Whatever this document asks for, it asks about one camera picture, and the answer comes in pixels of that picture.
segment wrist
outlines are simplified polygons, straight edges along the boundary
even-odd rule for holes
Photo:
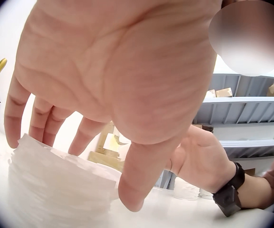
[[[236,165],[234,162],[229,161],[228,165],[223,169],[223,172],[215,178],[214,184],[211,187],[211,193],[216,193],[224,187],[235,176],[235,173]]]

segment black wrist strap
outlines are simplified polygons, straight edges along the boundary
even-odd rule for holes
[[[228,182],[228,185],[231,185],[238,190],[245,182],[245,171],[239,163],[235,162],[234,164],[236,165],[236,173],[235,176]]]
[[[235,162],[234,164],[236,165],[235,176],[218,192],[213,194],[215,203],[227,217],[241,209],[237,190],[245,181],[245,171],[239,163]]]

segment white countertop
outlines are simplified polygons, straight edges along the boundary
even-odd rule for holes
[[[7,204],[8,166],[12,149],[0,133],[0,220],[13,223],[13,211]],[[274,214],[260,209],[244,210],[225,217],[213,200],[175,199],[172,191],[152,189],[140,212],[133,213],[120,200],[111,205],[109,224],[105,227],[263,227]]]

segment palm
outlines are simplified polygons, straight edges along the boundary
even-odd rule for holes
[[[84,116],[71,154],[79,155],[113,120],[133,142],[120,198],[140,201],[208,88],[216,53],[207,30],[220,4],[220,0],[39,0],[17,51],[5,110],[9,144],[17,146],[30,93],[36,99],[29,134],[45,144],[53,145],[73,111]],[[144,178],[136,180],[136,173]],[[128,188],[124,185],[138,193],[130,191],[132,197],[128,191],[121,193]]]
[[[190,126],[167,168],[190,184],[209,192],[216,192],[227,182],[223,179],[219,184],[216,177],[224,178],[227,172],[231,176],[234,175],[231,172],[235,171],[217,138],[195,126]]]

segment stack of white paper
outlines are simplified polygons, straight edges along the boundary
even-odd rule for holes
[[[9,166],[9,201],[18,227],[94,227],[107,219],[115,177],[104,167],[28,135]]]

